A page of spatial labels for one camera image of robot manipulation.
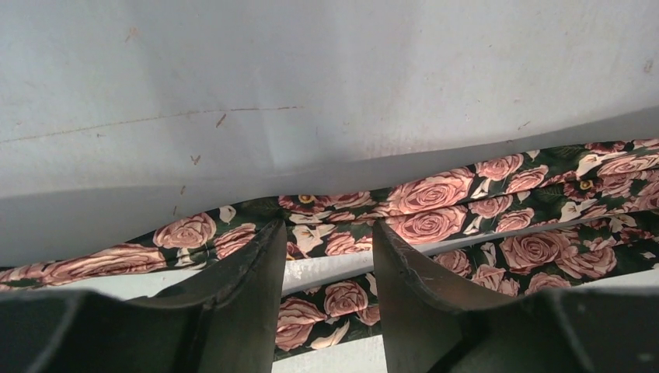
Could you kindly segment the rose patterned necktie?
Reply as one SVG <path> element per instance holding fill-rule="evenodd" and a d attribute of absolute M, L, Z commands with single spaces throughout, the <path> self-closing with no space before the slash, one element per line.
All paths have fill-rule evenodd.
<path fill-rule="evenodd" d="M 395 187 L 265 197 L 180 219 L 72 260 L 3 270 L 1 296 L 151 297 L 282 221 L 287 254 L 273 362 L 382 335 L 373 227 L 481 287 L 521 298 L 658 266 L 658 142 L 507 155 Z"/>

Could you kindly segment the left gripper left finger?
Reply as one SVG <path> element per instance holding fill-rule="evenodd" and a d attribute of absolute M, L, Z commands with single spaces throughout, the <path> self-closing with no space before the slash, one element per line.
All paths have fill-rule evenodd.
<path fill-rule="evenodd" d="M 3 372 L 268 372 L 287 236 L 244 247 L 151 297 L 87 290 L 1 296 Z"/>

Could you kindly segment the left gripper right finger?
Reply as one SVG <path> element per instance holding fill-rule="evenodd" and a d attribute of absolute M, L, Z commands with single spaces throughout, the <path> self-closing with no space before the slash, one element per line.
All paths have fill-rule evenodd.
<path fill-rule="evenodd" d="M 656 372 L 655 286 L 512 298 L 414 249 L 386 223 L 373 257 L 390 372 Z"/>

